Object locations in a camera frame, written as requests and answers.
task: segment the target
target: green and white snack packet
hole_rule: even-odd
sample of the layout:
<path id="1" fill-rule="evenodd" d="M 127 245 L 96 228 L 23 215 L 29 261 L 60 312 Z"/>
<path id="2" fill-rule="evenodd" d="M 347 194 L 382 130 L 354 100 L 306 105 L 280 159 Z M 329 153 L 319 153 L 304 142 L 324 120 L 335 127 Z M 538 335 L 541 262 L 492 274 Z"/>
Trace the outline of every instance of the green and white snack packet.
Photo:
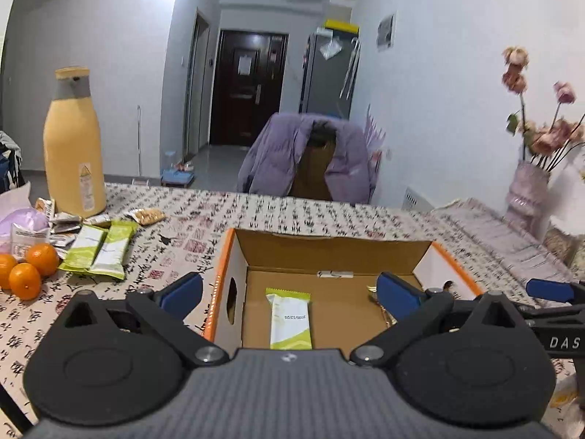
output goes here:
<path id="1" fill-rule="evenodd" d="M 59 269 L 69 272 L 87 272 L 98 253 L 106 232 L 107 229 L 83 225 Z"/>
<path id="2" fill-rule="evenodd" d="M 272 305 L 270 325 L 271 350 L 310 350 L 309 330 L 310 294 L 292 290 L 266 289 L 266 298 Z"/>
<path id="3" fill-rule="evenodd" d="M 110 277 L 124 280 L 126 274 L 124 274 L 122 261 L 128 244 L 130 244 L 130 240 L 138 230 L 138 227 L 139 224 L 134 221 L 113 220 L 112 226 L 107 232 L 106 240 L 99 250 L 92 267 L 89 269 L 89 273 L 109 275 Z"/>

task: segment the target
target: flower leaf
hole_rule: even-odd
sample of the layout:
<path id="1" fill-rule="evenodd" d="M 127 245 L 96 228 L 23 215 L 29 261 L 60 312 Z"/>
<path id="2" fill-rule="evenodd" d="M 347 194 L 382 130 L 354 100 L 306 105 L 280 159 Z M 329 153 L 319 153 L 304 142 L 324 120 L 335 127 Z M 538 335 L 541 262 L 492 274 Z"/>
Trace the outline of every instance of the flower leaf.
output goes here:
<path id="1" fill-rule="evenodd" d="M 516 114 L 510 114 L 510 116 L 508 117 L 508 126 L 506 127 L 506 130 L 508 130 L 512 135 L 516 135 L 516 130 L 518 130 L 518 117 L 516 116 Z"/>

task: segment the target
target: yellow bottle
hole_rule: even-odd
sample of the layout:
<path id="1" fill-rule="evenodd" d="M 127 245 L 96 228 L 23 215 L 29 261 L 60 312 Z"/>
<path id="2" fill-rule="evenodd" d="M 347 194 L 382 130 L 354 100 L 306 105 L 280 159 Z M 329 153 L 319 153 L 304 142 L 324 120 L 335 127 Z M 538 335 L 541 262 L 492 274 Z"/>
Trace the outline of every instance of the yellow bottle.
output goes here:
<path id="1" fill-rule="evenodd" d="M 83 218 L 106 207 L 99 122 L 91 101 L 90 70 L 55 72 L 57 93 L 49 107 L 43 144 L 51 198 L 58 211 Z"/>

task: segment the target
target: blue gripper pad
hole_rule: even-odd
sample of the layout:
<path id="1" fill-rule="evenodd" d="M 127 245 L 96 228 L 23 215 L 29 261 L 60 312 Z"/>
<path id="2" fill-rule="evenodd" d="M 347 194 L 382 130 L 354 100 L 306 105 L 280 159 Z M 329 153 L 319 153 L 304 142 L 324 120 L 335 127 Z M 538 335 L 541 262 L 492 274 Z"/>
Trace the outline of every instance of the blue gripper pad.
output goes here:
<path id="1" fill-rule="evenodd" d="M 571 302 L 574 299 L 571 284 L 552 280 L 531 279 L 526 284 L 526 292 L 531 297 L 555 302 Z"/>
<path id="2" fill-rule="evenodd" d="M 420 307 L 426 294 L 393 274 L 383 272 L 376 282 L 378 302 L 396 320 L 409 316 Z"/>
<path id="3" fill-rule="evenodd" d="M 162 297 L 160 307 L 173 317 L 183 320 L 201 302 L 202 297 L 203 278 L 193 273 Z"/>

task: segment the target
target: purple jacket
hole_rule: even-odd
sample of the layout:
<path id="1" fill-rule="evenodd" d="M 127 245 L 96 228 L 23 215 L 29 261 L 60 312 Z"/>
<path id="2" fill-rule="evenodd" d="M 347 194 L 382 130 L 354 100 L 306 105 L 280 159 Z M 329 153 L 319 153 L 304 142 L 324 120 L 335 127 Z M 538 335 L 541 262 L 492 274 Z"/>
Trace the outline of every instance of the purple jacket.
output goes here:
<path id="1" fill-rule="evenodd" d="M 238 174 L 239 192 L 287 196 L 314 122 L 336 131 L 335 152 L 325 171 L 334 201 L 368 203 L 374 174 L 363 130 L 347 120 L 317 114 L 276 113 L 260 132 Z"/>

